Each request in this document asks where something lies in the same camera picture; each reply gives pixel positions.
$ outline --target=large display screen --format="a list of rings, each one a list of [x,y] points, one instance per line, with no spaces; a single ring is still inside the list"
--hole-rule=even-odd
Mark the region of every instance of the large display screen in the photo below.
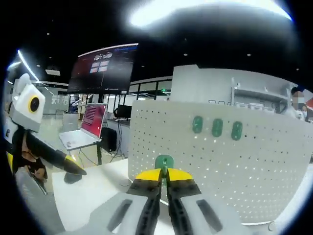
[[[82,121],[82,129],[94,134],[99,138],[105,110],[105,104],[87,104]]]
[[[137,46],[138,43],[107,47],[78,56],[67,93],[126,93]]]

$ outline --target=white laptop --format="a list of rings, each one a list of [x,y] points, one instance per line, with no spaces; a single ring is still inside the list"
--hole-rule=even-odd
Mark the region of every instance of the white laptop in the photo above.
[[[67,151],[94,145],[101,141],[100,134],[105,110],[106,104],[87,104],[81,128],[59,134],[59,138]]]

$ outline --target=ceiling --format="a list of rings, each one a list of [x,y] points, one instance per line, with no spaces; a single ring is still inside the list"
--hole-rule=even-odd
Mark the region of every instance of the ceiling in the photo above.
[[[145,29],[135,28],[130,16],[146,2],[54,1],[36,14],[24,12],[30,17],[16,28],[23,34],[19,48],[44,81],[68,83],[80,54],[138,42],[132,81],[169,76],[174,66],[197,64],[266,73],[313,90],[310,12],[301,1],[278,2],[293,22],[253,8],[211,5],[177,11]],[[48,75],[45,69],[58,70],[61,76]]]

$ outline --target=desk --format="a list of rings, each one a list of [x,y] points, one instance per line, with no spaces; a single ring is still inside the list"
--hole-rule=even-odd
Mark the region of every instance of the desk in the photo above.
[[[118,162],[93,166],[85,169],[86,176],[72,185],[64,182],[65,172],[52,174],[52,184],[57,210],[66,231],[74,231],[88,223],[89,216],[101,204],[105,203],[118,192],[126,192],[129,186],[119,183],[128,179],[128,159]],[[299,189],[282,214],[275,220],[276,233],[283,231],[297,210],[307,198],[313,180],[313,165],[308,166]],[[273,235],[268,231],[268,224],[248,226],[251,231],[264,235]],[[168,207],[160,203],[155,235],[174,235]]]
[[[85,169],[86,176],[72,184],[64,182],[65,172],[52,174],[57,210],[66,231],[74,231],[89,221],[89,216],[101,204],[129,186],[119,183],[128,179],[128,159]],[[160,216],[155,235],[174,235],[168,207],[160,203]]]

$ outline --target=white partition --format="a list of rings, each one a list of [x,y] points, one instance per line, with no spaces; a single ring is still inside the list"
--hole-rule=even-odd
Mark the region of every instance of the white partition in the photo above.
[[[192,122],[203,117],[202,132]],[[216,118],[223,133],[211,134]],[[135,101],[129,146],[129,178],[154,168],[160,154],[191,173],[202,190],[234,207],[243,223],[273,221],[295,194],[313,152],[313,125],[279,114],[227,105]],[[231,138],[243,124],[238,141]],[[167,201],[166,188],[162,200]]]

